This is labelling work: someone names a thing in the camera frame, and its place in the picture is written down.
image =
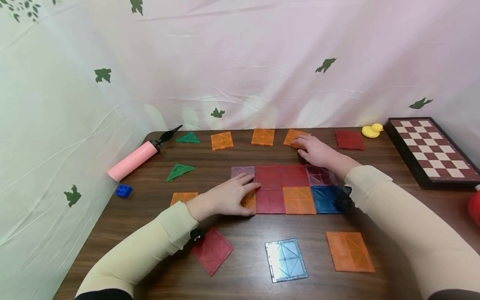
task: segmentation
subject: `orange magnetic tile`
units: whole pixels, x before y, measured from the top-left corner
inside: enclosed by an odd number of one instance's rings
[[[315,215],[317,213],[310,187],[283,188],[287,215]]]
[[[172,196],[172,201],[170,202],[170,206],[177,203],[178,201],[182,201],[183,203],[187,202],[198,196],[197,192],[175,192]]]
[[[306,132],[301,132],[301,131],[298,131],[298,130],[290,129],[287,133],[287,136],[285,137],[285,140],[283,141],[283,144],[292,146],[294,148],[305,149],[302,146],[295,146],[295,145],[292,144],[292,141],[295,140],[295,138],[297,138],[297,136],[300,136],[300,135],[311,135],[311,134],[306,133]]]
[[[335,270],[375,273],[367,247],[359,232],[327,232]]]
[[[254,129],[252,136],[252,144],[273,146],[273,138],[275,136],[275,129]]]
[[[248,194],[246,194],[241,201],[241,206],[251,209],[255,213],[257,213],[257,197],[255,195],[256,195],[256,190],[253,190]]]
[[[213,151],[233,147],[232,134],[230,131],[211,135],[211,138]]]

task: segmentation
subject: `blue magnetic tile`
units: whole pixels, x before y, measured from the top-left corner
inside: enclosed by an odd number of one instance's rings
[[[272,282],[307,278],[297,239],[265,243]]]
[[[310,188],[317,214],[341,214],[334,205],[340,192],[338,186],[312,186]]]

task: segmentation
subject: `green bird silhouette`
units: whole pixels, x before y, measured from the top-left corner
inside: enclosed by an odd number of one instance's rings
[[[71,207],[75,203],[77,203],[78,199],[82,196],[79,192],[77,192],[77,186],[72,186],[72,192],[63,192],[67,196],[68,206]]]
[[[138,11],[141,15],[144,15],[144,9],[142,7],[142,4],[144,2],[142,0],[130,0],[130,3],[132,4],[133,13],[136,13]]]
[[[433,101],[433,99],[427,100],[427,97],[425,97],[424,99],[418,100],[414,104],[410,105],[409,108],[420,109],[420,108],[424,107],[425,104],[429,104],[432,101]]]
[[[110,73],[111,72],[112,72],[112,69],[98,69],[98,70],[95,70],[95,74],[96,74],[95,81],[96,82],[102,82],[103,81],[102,79],[105,79],[106,81],[108,81],[110,83]]]
[[[320,68],[318,68],[317,70],[315,70],[315,73],[321,72],[322,70],[325,73],[325,71],[327,71],[328,68],[330,68],[330,66],[332,65],[332,63],[334,63],[334,61],[336,61],[336,58],[325,59],[323,65]]]
[[[215,110],[210,115],[214,116],[215,118],[221,118],[224,113],[224,110],[218,111],[218,109],[215,108]]]

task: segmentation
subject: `white fabric backdrop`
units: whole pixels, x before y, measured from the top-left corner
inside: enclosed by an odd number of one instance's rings
[[[37,24],[0,8],[2,299],[54,294],[115,187],[105,171],[152,130],[433,116],[480,164],[480,1],[33,3]]]

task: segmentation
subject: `yellow rubber duck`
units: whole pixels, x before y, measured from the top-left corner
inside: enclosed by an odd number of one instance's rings
[[[381,124],[375,123],[372,126],[363,126],[361,129],[361,133],[366,137],[373,139],[378,137],[380,135],[380,131],[383,131],[383,130],[384,130],[384,127]]]

